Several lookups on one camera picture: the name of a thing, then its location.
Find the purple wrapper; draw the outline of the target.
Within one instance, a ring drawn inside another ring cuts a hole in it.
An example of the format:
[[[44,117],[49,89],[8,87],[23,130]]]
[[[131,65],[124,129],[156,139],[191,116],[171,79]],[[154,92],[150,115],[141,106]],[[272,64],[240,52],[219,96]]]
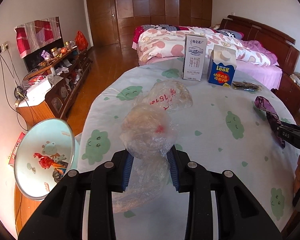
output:
[[[279,133],[277,130],[278,126],[281,124],[281,121],[274,107],[271,105],[269,100],[263,96],[257,96],[254,101],[254,105],[257,109],[262,110],[266,113],[266,117],[271,127],[271,130],[274,132],[280,147],[284,149],[286,146],[285,141],[279,137]]]

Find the clear plastic bag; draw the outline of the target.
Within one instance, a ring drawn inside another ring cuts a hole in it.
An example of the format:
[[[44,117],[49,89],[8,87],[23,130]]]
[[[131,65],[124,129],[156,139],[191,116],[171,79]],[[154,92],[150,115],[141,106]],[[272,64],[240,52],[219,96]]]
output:
[[[134,161],[125,191],[112,194],[114,213],[130,211],[160,197],[168,182],[167,152],[177,140],[177,129],[165,110],[141,103],[124,118],[120,139]]]

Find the red plastic bag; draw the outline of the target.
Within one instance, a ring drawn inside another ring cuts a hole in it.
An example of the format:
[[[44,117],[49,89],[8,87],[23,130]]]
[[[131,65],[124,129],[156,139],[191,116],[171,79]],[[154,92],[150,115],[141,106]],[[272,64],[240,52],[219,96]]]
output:
[[[51,156],[45,156],[40,153],[34,153],[33,157],[39,159],[39,164],[43,169],[53,168],[52,177],[56,183],[65,175],[68,163],[64,155],[56,153]]]

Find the mint green trash bin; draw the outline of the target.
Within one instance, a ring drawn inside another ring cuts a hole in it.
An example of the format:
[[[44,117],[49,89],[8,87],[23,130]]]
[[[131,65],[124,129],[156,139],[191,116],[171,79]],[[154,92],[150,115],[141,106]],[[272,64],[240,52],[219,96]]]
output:
[[[46,119],[34,125],[15,155],[18,189],[29,199],[44,199],[71,168],[76,168],[78,150],[79,144],[66,121]]]

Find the wooden nightstand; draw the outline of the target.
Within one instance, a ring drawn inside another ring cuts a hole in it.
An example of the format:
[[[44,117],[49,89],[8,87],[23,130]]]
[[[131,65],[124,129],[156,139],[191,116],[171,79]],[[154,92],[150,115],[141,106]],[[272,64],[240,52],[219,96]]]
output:
[[[300,87],[283,72],[279,88],[271,91],[285,104],[291,115],[296,115],[300,110]]]

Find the white red paper bag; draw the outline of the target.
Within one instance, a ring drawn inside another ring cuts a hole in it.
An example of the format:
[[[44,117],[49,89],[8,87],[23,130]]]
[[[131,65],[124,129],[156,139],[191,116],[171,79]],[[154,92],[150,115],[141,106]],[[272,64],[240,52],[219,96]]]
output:
[[[10,157],[9,157],[9,162],[8,164],[11,166],[11,167],[14,167],[14,162],[15,162],[15,156],[16,156],[16,153],[17,153],[17,150],[18,150],[18,147],[21,143],[21,141],[23,140],[23,138],[25,137],[25,133],[24,132],[21,132],[15,145],[14,145],[14,148],[13,150],[11,151],[10,153]]]

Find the dark snack packet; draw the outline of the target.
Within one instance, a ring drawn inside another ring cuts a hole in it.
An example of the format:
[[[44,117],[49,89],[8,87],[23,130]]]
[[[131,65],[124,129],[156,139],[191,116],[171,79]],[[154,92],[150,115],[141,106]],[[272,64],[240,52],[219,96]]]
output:
[[[257,84],[245,82],[245,81],[242,81],[242,82],[233,81],[232,86],[234,89],[245,90],[245,91],[249,91],[249,92],[257,92],[257,91],[261,90],[261,88],[262,88],[261,85],[257,85]]]

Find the white box on cabinet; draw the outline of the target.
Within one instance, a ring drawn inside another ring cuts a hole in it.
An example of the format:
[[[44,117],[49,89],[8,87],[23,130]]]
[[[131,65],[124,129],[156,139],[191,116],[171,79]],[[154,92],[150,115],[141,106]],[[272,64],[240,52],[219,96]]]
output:
[[[29,106],[36,106],[45,100],[46,93],[52,88],[50,81],[46,78],[27,90],[27,103]]]

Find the white tall milk carton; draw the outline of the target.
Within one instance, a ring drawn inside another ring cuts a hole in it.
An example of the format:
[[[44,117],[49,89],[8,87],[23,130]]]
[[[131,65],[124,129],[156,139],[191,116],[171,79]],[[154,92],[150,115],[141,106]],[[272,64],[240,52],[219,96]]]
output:
[[[203,36],[187,34],[185,38],[185,53],[183,79],[200,81],[202,79],[206,56],[207,39]]]

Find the clear bag with red print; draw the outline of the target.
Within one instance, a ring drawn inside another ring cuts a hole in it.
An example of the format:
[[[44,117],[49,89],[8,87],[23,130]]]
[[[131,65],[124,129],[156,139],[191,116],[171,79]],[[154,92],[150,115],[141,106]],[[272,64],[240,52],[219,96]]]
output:
[[[174,112],[193,106],[192,95],[184,84],[177,80],[165,80],[154,84],[145,95],[134,99],[133,105],[148,104],[167,112]]]

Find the wooden TV cabinet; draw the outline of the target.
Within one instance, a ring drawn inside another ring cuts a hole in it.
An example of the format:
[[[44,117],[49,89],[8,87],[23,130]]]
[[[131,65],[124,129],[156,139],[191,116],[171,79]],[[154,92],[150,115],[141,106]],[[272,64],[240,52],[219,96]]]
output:
[[[46,77],[52,86],[39,105],[29,106],[27,97],[17,104],[17,112],[25,120],[28,129],[45,119],[68,118],[68,111],[91,70],[92,62],[87,50],[78,52],[74,48],[24,78],[29,88]]]

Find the orange-red hanging bag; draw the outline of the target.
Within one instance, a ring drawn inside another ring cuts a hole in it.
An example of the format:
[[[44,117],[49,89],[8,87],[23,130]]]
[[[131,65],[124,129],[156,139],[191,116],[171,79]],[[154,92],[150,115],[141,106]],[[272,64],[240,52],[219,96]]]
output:
[[[78,31],[75,37],[75,44],[79,51],[84,51],[88,47],[88,41],[81,31]]]

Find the television with patchwork cloth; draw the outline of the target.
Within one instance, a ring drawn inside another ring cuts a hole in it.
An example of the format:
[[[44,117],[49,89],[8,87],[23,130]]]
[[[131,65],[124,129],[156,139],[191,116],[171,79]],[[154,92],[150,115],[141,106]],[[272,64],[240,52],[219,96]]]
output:
[[[28,72],[36,69],[44,60],[41,56],[43,51],[49,53],[52,48],[63,46],[58,16],[21,24],[14,31],[20,58]]]

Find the wooden door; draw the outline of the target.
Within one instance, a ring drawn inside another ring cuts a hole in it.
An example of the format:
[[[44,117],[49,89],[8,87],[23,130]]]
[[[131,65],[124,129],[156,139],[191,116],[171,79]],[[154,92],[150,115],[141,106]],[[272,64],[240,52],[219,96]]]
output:
[[[86,0],[93,45],[119,43],[115,0]]]

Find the dark wooden bed frame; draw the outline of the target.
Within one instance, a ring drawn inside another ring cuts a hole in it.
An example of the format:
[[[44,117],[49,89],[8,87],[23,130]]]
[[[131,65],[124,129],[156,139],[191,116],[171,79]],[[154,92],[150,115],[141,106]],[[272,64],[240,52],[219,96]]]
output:
[[[263,23],[247,18],[229,15],[222,19],[220,27],[243,33],[243,40],[258,41],[266,50],[274,53],[279,68],[289,77],[294,73],[300,51],[295,47],[294,38]]]

